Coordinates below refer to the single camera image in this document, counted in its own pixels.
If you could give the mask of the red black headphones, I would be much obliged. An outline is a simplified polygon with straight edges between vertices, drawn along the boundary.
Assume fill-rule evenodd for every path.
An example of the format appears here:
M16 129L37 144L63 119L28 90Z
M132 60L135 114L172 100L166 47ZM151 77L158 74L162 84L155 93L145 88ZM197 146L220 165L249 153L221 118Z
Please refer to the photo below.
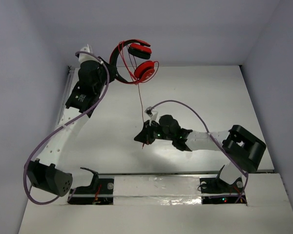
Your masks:
M125 61L124 49L127 49L129 61L134 68L133 72L129 69ZM145 83L155 75L155 63L158 63L158 61L150 60L151 54L151 45L148 42L140 39L123 40L112 51L109 64L117 66L118 57L121 56L125 68L131 77L131 81L127 81L118 72L119 82L124 84Z

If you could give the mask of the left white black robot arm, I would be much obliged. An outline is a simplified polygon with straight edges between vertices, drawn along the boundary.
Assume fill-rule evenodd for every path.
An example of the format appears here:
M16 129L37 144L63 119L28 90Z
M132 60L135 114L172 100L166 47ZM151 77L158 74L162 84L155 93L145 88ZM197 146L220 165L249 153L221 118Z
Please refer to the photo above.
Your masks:
M82 51L76 56L80 63L79 81L67 100L60 122L36 146L24 165L24 191L36 205L51 204L69 193L74 177L60 166L60 161L116 77L116 68L101 57Z

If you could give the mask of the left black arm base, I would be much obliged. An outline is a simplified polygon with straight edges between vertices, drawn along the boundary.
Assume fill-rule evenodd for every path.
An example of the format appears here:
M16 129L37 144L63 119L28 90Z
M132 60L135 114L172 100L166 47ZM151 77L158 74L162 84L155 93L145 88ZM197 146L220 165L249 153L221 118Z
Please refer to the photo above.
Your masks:
M100 177L99 173L89 168L81 167L92 173L88 186L71 189L67 203L69 205L113 205L114 177Z

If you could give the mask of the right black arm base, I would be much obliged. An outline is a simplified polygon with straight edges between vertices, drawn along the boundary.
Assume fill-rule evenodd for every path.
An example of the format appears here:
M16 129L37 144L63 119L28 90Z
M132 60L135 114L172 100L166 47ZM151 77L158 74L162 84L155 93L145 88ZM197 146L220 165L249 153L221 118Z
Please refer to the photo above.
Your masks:
M242 174L231 163L224 165L215 177L200 178L197 190L203 195L203 204L247 204Z

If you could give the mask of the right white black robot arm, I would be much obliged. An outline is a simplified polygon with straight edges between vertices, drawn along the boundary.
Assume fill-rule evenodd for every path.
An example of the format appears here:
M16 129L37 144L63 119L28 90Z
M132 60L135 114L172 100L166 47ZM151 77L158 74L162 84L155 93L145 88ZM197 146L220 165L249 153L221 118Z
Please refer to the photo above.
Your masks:
M134 141L150 145L155 140L171 141L179 151L220 151L229 159L216 179L220 191L228 191L242 175L255 173L266 150L266 144L241 125L220 132L198 132L182 128L171 115L159 121L149 119Z

